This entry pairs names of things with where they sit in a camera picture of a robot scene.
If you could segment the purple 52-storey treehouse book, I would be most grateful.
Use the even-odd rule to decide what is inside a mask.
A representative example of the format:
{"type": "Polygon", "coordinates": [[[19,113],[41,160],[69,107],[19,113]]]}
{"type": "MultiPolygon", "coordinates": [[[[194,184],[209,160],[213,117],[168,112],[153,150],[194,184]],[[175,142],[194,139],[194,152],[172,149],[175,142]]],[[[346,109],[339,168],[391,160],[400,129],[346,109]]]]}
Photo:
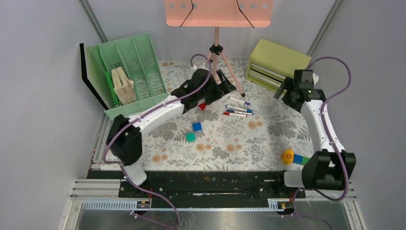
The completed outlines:
{"type": "Polygon", "coordinates": [[[114,84],[114,92],[116,93],[120,102],[123,105],[128,104],[129,101],[126,96],[124,85],[123,85],[123,82],[121,80],[120,74],[117,69],[112,69],[112,79],[113,79],[113,84],[114,84]]]}

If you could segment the green plastic folder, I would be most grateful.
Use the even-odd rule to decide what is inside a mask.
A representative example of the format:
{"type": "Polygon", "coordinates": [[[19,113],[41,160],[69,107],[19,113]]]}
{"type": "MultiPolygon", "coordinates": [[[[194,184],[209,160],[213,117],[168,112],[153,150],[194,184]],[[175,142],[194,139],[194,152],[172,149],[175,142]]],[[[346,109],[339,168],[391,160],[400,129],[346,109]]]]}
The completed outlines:
{"type": "Polygon", "coordinates": [[[110,95],[112,96],[113,107],[118,107],[118,106],[120,106],[120,102],[119,102],[119,99],[118,99],[118,97],[117,97],[117,95],[116,95],[116,93],[114,91],[111,75],[110,75],[110,73],[108,71],[108,68],[107,68],[106,64],[104,63],[104,60],[103,60],[103,58],[101,56],[100,45],[97,45],[97,50],[98,50],[98,54],[100,56],[100,60],[101,60],[101,63],[102,63],[103,69],[104,69],[104,74],[105,74],[105,77],[106,77],[109,92],[110,92],[110,95]]]}

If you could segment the white sketch pad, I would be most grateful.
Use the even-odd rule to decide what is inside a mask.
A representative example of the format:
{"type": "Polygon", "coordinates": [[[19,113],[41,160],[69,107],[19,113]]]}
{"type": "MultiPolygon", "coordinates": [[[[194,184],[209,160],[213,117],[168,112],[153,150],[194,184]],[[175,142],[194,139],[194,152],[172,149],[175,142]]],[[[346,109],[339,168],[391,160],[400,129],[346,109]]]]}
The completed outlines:
{"type": "Polygon", "coordinates": [[[112,96],[110,95],[106,77],[97,45],[85,46],[79,44],[81,78],[104,110],[113,108],[112,96]]]}

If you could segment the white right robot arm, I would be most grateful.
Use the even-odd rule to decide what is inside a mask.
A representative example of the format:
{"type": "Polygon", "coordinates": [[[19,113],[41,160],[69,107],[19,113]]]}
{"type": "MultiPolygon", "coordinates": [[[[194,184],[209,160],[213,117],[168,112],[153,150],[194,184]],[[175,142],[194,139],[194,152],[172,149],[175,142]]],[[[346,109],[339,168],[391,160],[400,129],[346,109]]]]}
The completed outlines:
{"type": "Polygon", "coordinates": [[[314,86],[313,71],[297,69],[274,96],[277,99],[286,91],[282,101],[305,119],[314,150],[302,170],[285,171],[283,179],[275,183],[275,193],[281,197],[291,194],[294,187],[345,191],[356,164],[355,154],[346,151],[335,134],[323,91],[314,86]]]}

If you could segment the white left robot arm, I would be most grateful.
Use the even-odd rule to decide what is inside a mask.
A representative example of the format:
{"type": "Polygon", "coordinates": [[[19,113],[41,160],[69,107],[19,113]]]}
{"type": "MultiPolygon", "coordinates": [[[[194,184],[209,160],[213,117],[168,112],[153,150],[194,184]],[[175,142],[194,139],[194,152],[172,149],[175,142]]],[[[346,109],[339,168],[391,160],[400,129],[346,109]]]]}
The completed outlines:
{"type": "Polygon", "coordinates": [[[139,160],[143,154],[143,137],[159,125],[197,107],[200,101],[210,105],[236,90],[221,70],[216,73],[220,83],[216,82],[209,70],[197,69],[189,80],[174,89],[161,103],[129,118],[123,115],[114,118],[106,140],[106,149],[118,158],[116,163],[122,167],[124,176],[131,182],[130,191],[135,196],[146,195],[149,186],[139,160]]]}

